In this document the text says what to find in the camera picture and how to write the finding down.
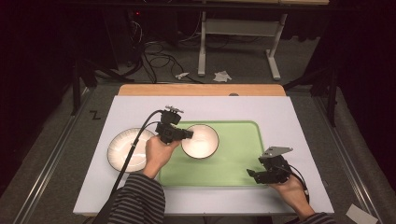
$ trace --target green mat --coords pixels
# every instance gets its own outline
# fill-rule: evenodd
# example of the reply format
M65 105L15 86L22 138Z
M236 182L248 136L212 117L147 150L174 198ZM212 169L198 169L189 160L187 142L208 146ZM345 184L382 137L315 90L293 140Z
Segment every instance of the green mat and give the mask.
M194 159L177 147L171 160L161 169L159 181L164 186L255 186L247 169L264 171L258 158L263 143L254 121L184 121L177 127L187 129L206 124L219 135L219 148L209 158Z

